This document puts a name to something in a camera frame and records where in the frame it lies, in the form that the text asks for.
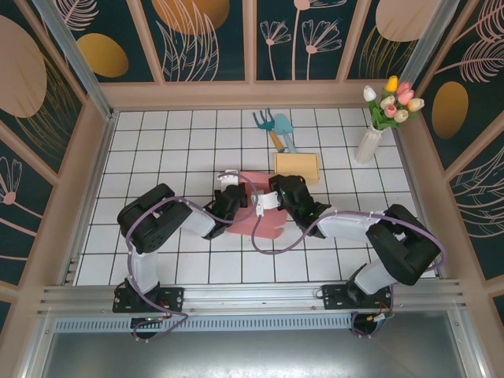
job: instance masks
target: beige circle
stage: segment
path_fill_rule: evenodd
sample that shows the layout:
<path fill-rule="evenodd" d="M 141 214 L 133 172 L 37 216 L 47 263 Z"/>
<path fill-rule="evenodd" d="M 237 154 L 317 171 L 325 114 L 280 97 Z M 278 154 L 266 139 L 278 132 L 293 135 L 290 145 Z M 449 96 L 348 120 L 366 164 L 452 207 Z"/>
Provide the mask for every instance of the beige circle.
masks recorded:
<path fill-rule="evenodd" d="M 380 0 L 376 8 L 376 28 L 389 41 L 415 41 L 424 33 L 439 1 Z"/>
<path fill-rule="evenodd" d="M 128 57 L 116 41 L 103 34 L 90 33 L 77 44 L 94 73 L 104 77 L 118 77 L 128 71 Z"/>
<path fill-rule="evenodd" d="M 37 113 L 46 97 L 44 56 L 33 38 L 0 16 L 0 109 L 15 117 Z"/>
<path fill-rule="evenodd" d="M 229 0 L 152 0 L 152 5 L 163 22 L 176 32 L 186 35 L 193 35 L 196 31 L 196 13 L 192 3 L 196 5 L 202 17 L 203 14 L 208 16 L 215 29 L 228 18 Z M 186 13 L 179 11 L 180 5 L 187 10 L 192 27 L 183 22 L 183 15 Z M 203 34 L 203 30 L 198 30 L 198 34 Z"/>
<path fill-rule="evenodd" d="M 435 94 L 432 105 L 432 127 L 442 139 L 449 139 L 464 123 L 469 96 L 465 88 L 454 81 L 449 81 L 441 86 Z"/>

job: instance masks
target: purple cable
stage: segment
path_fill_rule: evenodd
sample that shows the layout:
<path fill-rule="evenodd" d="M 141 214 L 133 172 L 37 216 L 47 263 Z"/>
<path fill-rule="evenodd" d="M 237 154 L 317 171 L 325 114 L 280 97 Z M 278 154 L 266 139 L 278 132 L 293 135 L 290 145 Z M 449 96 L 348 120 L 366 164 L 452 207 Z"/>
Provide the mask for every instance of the purple cable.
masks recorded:
<path fill-rule="evenodd" d="M 261 222 L 261 217 L 258 217 L 258 221 L 256 222 L 255 226 L 254 226 L 254 229 L 252 230 L 252 236 L 251 236 L 251 239 L 252 239 L 252 246 L 254 246 L 254 249 L 257 251 L 257 252 L 260 252 L 262 254 L 268 254 L 268 255 L 276 255 L 276 254 L 283 254 L 289 250 L 292 250 L 292 248 L 296 247 L 298 244 L 300 244 L 300 242 L 305 238 L 307 237 L 307 235 L 309 234 L 309 232 L 312 230 L 313 227 L 315 227 L 319 222 L 321 222 L 323 219 L 325 218 L 328 218 L 328 217 L 333 217 L 333 216 L 338 216 L 338 215 L 357 215 L 359 217 L 371 217 L 371 218 L 378 218 L 378 219 L 383 219 L 384 221 L 390 221 L 390 222 L 393 222 L 393 223 L 396 223 L 396 224 L 400 224 L 401 226 L 404 226 L 404 227 L 407 227 L 409 228 L 410 230 L 413 230 L 415 232 L 418 232 L 419 234 L 425 236 L 427 239 L 431 240 L 438 248 L 439 250 L 441 251 L 441 260 L 437 263 L 437 264 L 434 264 L 433 266 L 431 266 L 430 268 L 427 268 L 425 270 L 425 272 L 429 272 L 431 270 L 434 270 L 434 269 L 437 269 L 439 268 L 441 265 L 444 264 L 444 262 L 446 261 L 447 259 L 447 250 L 446 248 L 444 247 L 444 245 L 438 240 L 436 239 L 432 234 L 430 234 L 429 232 L 426 232 L 424 229 L 422 228 L 419 228 L 417 226 L 415 226 L 414 224 L 411 224 L 409 222 L 405 222 L 403 220 L 400 220 L 400 219 L 396 219 L 396 218 L 393 218 L 393 217 L 387 217 L 386 215 L 381 215 L 381 214 L 376 214 L 376 213 L 363 213 L 362 211 L 351 211 L 351 210 L 344 210 L 344 211 L 333 211 L 333 212 L 330 212 L 330 213 L 327 213 L 325 215 L 323 215 L 322 217 L 319 217 L 318 219 L 316 219 L 303 233 L 302 235 L 299 237 L 298 240 L 296 240 L 293 244 L 291 244 L 290 246 L 288 246 L 287 248 L 283 248 L 282 250 L 278 250 L 278 251 L 273 251 L 273 250 L 261 250 L 259 249 L 259 247 L 257 246 L 257 244 L 255 243 L 255 233 L 259 227 L 259 223 Z"/>
<path fill-rule="evenodd" d="M 247 177 L 245 177 L 244 175 L 241 175 L 240 173 L 234 173 L 234 172 L 226 172 L 226 173 L 222 173 L 220 175 L 218 175 L 217 177 L 222 177 L 222 176 L 237 176 L 239 177 L 240 179 L 246 181 L 251 187 L 252 187 L 252 191 L 255 192 L 257 191 L 257 188 L 255 187 L 254 183 L 252 181 L 250 181 Z M 136 294 L 139 295 L 139 297 L 145 302 L 147 303 L 148 305 L 150 305 L 151 307 L 155 308 L 155 309 L 158 309 L 160 311 L 162 311 L 163 313 L 166 313 L 166 315 L 169 315 L 169 316 L 172 316 L 172 315 L 178 315 L 178 316 L 181 316 L 183 317 L 181 320 L 177 321 L 172 327 L 168 328 L 166 331 L 163 331 L 163 332 L 159 332 L 157 333 L 156 335 L 152 336 L 151 338 L 149 339 L 145 339 L 145 342 L 148 343 L 149 340 L 150 341 L 154 341 L 156 339 L 160 339 L 162 337 L 165 337 L 166 335 L 168 335 L 173 329 L 177 328 L 179 325 L 181 325 L 184 321 L 186 321 L 189 317 L 189 315 L 187 315 L 186 313 L 181 313 L 181 312 L 178 312 L 178 311 L 172 311 L 170 309 L 166 309 L 165 307 L 161 307 L 159 306 L 158 304 L 152 302 L 151 300 L 149 300 L 143 293 L 142 291 L 140 290 L 140 287 L 138 285 L 138 283 L 136 282 L 135 280 L 135 277 L 133 276 L 133 266 L 132 266 L 132 260 L 133 260 L 133 245 L 131 243 L 131 239 L 132 239 L 132 233 L 134 232 L 134 230 L 138 227 L 138 225 L 145 219 L 147 218 L 149 215 L 151 215 L 154 211 L 156 211 L 157 209 L 159 209 L 161 206 L 163 206 L 164 204 L 168 203 L 168 202 L 172 202 L 172 201 L 180 201 L 180 202 L 185 202 L 187 203 L 188 205 L 191 205 L 192 207 L 204 212 L 206 215 L 208 215 L 209 217 L 213 218 L 214 220 L 216 221 L 219 221 L 219 222 L 222 222 L 222 223 L 226 223 L 226 224 L 233 224 L 233 223 L 238 223 L 238 222 L 242 222 L 244 221 L 245 219 L 247 219 L 248 217 L 252 216 L 254 213 L 255 213 L 255 206 L 256 206 L 256 203 L 255 203 L 255 200 L 254 200 L 254 197 L 252 198 L 252 201 L 253 201 L 253 204 L 251 206 L 251 209 L 250 209 L 250 212 L 247 213 L 247 215 L 241 219 L 237 219 L 237 220 L 224 220 L 224 219 L 220 219 L 219 217 L 216 217 L 215 215 L 209 213 L 208 211 L 205 210 L 205 208 L 203 208 L 202 206 L 188 200 L 188 199 L 185 199 L 184 197 L 180 197 L 180 196 L 173 196 L 173 197 L 168 197 L 168 198 L 165 198 L 163 199 L 162 201 L 158 202 L 156 205 L 152 206 L 150 209 L 148 209 L 145 213 L 143 213 L 135 222 L 133 222 L 132 226 L 128 229 L 128 232 L 126 233 L 126 246 L 128 247 L 128 274 L 129 274 L 129 278 L 130 278 L 130 282 L 133 286 L 133 289 L 135 289 L 136 291 Z M 138 323 L 135 328 L 133 328 L 133 336 L 135 337 L 136 341 L 139 341 L 140 338 L 138 337 L 136 331 L 139 329 L 139 327 L 145 325 L 145 324 L 149 324 L 149 323 L 152 323 L 153 321 L 143 321 L 141 323 Z"/>

